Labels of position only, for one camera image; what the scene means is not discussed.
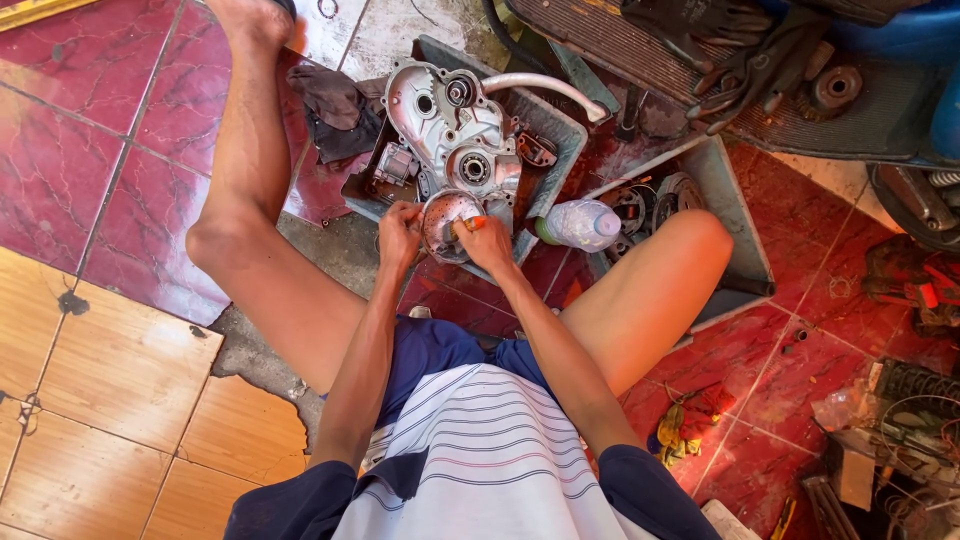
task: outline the dark rag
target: dark rag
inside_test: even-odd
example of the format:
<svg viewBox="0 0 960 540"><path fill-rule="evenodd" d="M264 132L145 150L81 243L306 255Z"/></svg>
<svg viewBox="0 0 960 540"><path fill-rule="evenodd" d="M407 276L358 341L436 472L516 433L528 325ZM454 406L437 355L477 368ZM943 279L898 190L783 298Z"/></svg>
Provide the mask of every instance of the dark rag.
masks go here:
<svg viewBox="0 0 960 540"><path fill-rule="evenodd" d="M320 163L373 149L383 127L377 114L386 79L355 83L340 71L321 65L295 65L287 83L303 100L306 124Z"/></svg>

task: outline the metal pipe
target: metal pipe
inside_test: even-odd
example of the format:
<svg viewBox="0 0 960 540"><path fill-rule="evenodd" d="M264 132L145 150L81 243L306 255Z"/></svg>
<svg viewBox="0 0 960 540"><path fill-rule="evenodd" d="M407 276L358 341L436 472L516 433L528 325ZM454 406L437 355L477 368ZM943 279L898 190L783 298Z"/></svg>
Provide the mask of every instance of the metal pipe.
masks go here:
<svg viewBox="0 0 960 540"><path fill-rule="evenodd" d="M500 75L494 75L484 79L483 81L480 81L480 86L483 88L483 92L487 95L490 95L497 90L502 90L503 88L510 88L513 86L536 86L539 88L547 88L560 92L564 96L577 102L587 112L587 118L589 121L593 122L594 124L610 117L610 112L606 107L597 103L593 103L580 90L559 79L547 77L546 75L541 75L539 73L502 73Z"/></svg>

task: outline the rubber floor mat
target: rubber floor mat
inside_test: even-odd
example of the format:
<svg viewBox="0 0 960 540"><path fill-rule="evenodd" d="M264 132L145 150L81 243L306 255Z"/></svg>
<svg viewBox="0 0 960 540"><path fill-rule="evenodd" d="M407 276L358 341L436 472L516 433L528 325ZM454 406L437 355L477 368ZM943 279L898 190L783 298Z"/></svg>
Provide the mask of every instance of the rubber floor mat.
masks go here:
<svg viewBox="0 0 960 540"><path fill-rule="evenodd" d="M616 75L682 106L696 100L699 79L654 37L620 16L620 0L506 0L517 18ZM701 44L715 61L731 49ZM759 106L745 111L729 129L769 151L823 158L906 160L926 137L931 94L940 74L918 66L855 62L864 79L860 97L843 115L816 124L791 104L766 117Z"/></svg>

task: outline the red tile floor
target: red tile floor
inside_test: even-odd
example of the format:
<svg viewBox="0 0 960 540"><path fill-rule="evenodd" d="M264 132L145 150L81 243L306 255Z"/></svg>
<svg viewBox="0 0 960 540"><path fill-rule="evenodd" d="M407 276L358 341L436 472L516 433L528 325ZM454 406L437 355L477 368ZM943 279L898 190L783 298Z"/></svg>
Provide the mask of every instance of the red tile floor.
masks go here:
<svg viewBox="0 0 960 540"><path fill-rule="evenodd" d="M293 54L277 70L302 61ZM209 183L230 60L213 16L193 0L101 0L0 34L0 245L201 325L229 300L186 257L183 238ZM364 157L315 167L300 103L283 94L296 171L286 209L313 223L347 212L346 174ZM595 182L600 154L627 152L595 130L566 197ZM891 235L807 177L746 144L728 144L773 266L768 303L701 331L621 397L645 437L670 392L719 380L737 398L704 442L674 470L703 503L720 499L766 536L784 497L800 504L788 537L806 538L810 509L797 479L816 470L823 437L809 403L849 385L880 356L947 373L950 343L920 339L903 307L872 303L859 289L866 249ZM525 274L551 306L592 284L586 258L539 246ZM459 268L420 264L400 310L512 336L518 323L502 293ZM795 330L810 337L792 343Z"/></svg>

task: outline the gear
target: gear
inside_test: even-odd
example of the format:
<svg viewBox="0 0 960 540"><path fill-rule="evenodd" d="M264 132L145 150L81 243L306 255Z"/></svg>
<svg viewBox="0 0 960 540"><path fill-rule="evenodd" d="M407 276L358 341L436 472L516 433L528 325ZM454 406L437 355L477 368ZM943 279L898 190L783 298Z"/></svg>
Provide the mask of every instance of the gear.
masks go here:
<svg viewBox="0 0 960 540"><path fill-rule="evenodd" d="M838 65L804 84L794 104L805 119L820 123L846 111L862 88L863 78L855 67Z"/></svg>

